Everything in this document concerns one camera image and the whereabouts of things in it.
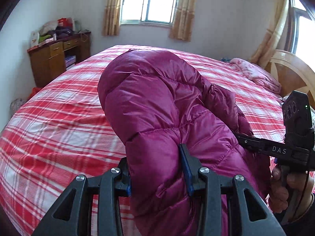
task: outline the camera lens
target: camera lens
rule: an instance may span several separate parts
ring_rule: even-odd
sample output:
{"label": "camera lens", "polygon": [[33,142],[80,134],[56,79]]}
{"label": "camera lens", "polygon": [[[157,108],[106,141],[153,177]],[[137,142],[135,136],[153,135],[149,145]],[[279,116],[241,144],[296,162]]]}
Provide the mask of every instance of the camera lens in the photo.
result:
{"label": "camera lens", "polygon": [[296,112],[296,104],[295,104],[295,102],[293,102],[293,104],[292,104],[292,111],[295,113]]}
{"label": "camera lens", "polygon": [[292,115],[291,106],[288,106],[288,117],[290,118]]}

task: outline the cabinet door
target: cabinet door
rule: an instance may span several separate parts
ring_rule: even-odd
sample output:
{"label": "cabinet door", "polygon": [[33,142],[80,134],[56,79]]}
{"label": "cabinet door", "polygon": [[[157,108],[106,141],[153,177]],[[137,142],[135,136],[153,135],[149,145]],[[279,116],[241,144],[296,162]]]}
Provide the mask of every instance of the cabinet door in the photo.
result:
{"label": "cabinet door", "polygon": [[49,69],[51,81],[56,79],[59,75],[63,74],[66,71],[64,53],[57,54],[49,59]]}
{"label": "cabinet door", "polygon": [[81,40],[81,45],[80,45],[80,61],[82,62],[86,59],[88,59],[91,56],[91,43],[90,43],[90,38],[86,38],[84,40]]}
{"label": "cabinet door", "polygon": [[36,86],[43,88],[51,82],[49,68],[49,48],[35,50],[34,52],[30,53],[30,58]]}

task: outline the beige curtain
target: beige curtain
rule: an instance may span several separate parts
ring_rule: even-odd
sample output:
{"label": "beige curtain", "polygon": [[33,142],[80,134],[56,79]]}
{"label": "beige curtain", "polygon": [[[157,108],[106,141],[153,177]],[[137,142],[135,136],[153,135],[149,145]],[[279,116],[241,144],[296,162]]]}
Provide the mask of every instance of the beige curtain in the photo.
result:
{"label": "beige curtain", "polygon": [[104,13],[104,26],[102,34],[119,35],[120,30],[120,4],[121,0],[108,0]]}
{"label": "beige curtain", "polygon": [[175,9],[175,16],[170,37],[183,41],[190,41],[195,17],[196,0],[179,0]]}
{"label": "beige curtain", "polygon": [[270,19],[269,27],[262,43],[249,59],[251,63],[257,64],[262,68],[265,68],[269,63],[282,35],[288,9],[289,0],[275,0],[274,11]]}

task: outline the cable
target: cable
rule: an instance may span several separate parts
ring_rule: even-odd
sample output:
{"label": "cable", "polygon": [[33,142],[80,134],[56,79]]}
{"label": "cable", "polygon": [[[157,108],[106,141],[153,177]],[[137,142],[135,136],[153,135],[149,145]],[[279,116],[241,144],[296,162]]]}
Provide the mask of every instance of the cable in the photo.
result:
{"label": "cable", "polygon": [[301,199],[300,199],[300,201],[299,201],[299,204],[298,204],[297,207],[296,207],[296,210],[295,210],[294,215],[293,215],[292,218],[295,217],[295,215],[296,215],[296,213],[297,213],[297,210],[299,209],[299,207],[300,207],[300,205],[301,205],[301,202],[302,202],[303,197],[304,197],[304,194],[305,194],[306,187],[307,187],[307,185],[308,185],[308,178],[309,178],[309,177],[310,177],[310,172],[308,171],[307,177],[306,177],[306,180],[305,180],[304,189],[303,189],[303,192],[302,192],[302,195],[301,195]]}

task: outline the wrist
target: wrist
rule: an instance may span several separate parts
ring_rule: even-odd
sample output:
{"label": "wrist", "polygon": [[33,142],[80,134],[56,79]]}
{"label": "wrist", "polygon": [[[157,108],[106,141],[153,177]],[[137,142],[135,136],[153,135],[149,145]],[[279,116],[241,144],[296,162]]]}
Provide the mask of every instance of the wrist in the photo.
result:
{"label": "wrist", "polygon": [[300,218],[302,218],[311,208],[311,206],[314,203],[314,195],[311,194],[310,198],[308,198],[303,205],[301,205],[301,207],[297,210],[296,215],[294,218],[292,218],[291,222],[295,222],[297,220],[299,220]]}

